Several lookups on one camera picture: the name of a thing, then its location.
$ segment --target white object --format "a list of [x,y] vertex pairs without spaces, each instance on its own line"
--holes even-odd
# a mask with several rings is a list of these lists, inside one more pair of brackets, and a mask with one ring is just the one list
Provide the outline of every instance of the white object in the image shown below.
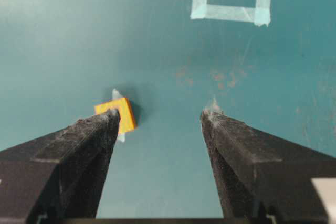
[[256,0],[256,7],[208,5],[207,0],[193,0],[191,19],[209,18],[252,22],[257,26],[268,24],[271,0]]
[[311,179],[328,213],[329,224],[336,224],[336,178]]

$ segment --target teal table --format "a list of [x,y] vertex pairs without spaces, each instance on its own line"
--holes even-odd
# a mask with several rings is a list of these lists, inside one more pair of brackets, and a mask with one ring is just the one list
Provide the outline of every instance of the teal table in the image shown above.
[[[256,0],[207,0],[253,8]],[[117,88],[139,127],[99,217],[220,217],[199,115],[336,154],[336,0],[271,0],[269,26],[191,19],[193,0],[0,0],[0,150],[94,113]]]

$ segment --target orange foam block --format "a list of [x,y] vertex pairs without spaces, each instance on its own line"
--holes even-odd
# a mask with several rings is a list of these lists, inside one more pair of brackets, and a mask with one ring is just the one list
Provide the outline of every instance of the orange foam block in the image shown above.
[[106,112],[108,109],[118,109],[120,114],[119,133],[134,131],[136,122],[130,101],[127,98],[113,100],[95,107],[96,115]]

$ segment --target green tabletop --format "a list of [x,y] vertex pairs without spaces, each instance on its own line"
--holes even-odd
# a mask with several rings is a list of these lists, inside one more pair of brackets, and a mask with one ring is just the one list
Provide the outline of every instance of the green tabletop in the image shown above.
[[[254,8],[256,0],[207,0]],[[99,217],[220,217],[200,113],[336,154],[336,0],[271,0],[271,21],[191,19],[193,0],[0,0],[0,150],[94,114],[116,88]]]

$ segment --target orange sponge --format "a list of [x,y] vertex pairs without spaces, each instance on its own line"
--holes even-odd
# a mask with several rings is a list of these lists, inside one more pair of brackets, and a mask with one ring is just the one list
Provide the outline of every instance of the orange sponge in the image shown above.
[[130,101],[127,98],[120,98],[107,103],[95,106],[96,115],[106,112],[108,109],[118,109],[120,114],[119,134],[127,131],[134,131],[136,122]]

